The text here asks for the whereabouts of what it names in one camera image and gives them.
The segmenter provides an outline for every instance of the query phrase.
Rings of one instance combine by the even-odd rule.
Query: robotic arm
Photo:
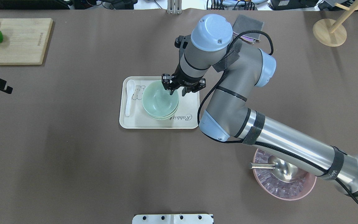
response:
[[[182,95],[197,92],[205,87],[205,72],[224,60],[226,78],[216,87],[200,130],[220,142],[230,136],[238,138],[237,142],[258,147],[331,181],[338,190],[348,196],[350,191],[358,199],[358,155],[350,156],[246,106],[253,87],[263,87],[273,76],[276,61],[242,41],[233,42],[236,49],[228,52],[232,34],[224,17],[210,14],[201,18],[191,35],[176,39],[180,62],[173,75],[162,75],[165,89],[173,92],[183,86]],[[230,61],[230,54],[237,57]]]

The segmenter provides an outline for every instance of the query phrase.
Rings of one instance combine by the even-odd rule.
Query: metal ladle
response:
[[[272,174],[279,180],[291,183],[302,179],[307,172],[291,163],[285,162],[275,156],[270,156],[267,163],[250,163],[250,169],[270,169]]]

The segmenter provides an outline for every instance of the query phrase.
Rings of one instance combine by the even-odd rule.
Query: wooden cutting board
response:
[[[52,19],[0,19],[0,65],[41,65]]]

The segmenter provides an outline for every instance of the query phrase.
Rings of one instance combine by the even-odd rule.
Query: light blue joint cap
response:
[[[233,28],[225,17],[208,14],[202,17],[191,33],[191,42],[203,51],[219,51],[232,41]]]
[[[270,78],[273,77],[274,71],[276,71],[276,60],[271,55],[262,51],[262,49],[258,49],[262,53],[262,72],[255,86],[263,87],[269,82]]]
[[[212,118],[205,110],[200,121],[200,130],[207,136],[216,140],[226,142],[230,135]]]

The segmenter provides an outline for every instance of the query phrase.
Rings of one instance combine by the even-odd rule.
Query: wooden round base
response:
[[[328,29],[335,23],[332,19],[322,19],[317,21],[313,26],[313,34],[322,44],[329,47],[338,47],[346,40],[346,29],[340,25],[332,34]]]

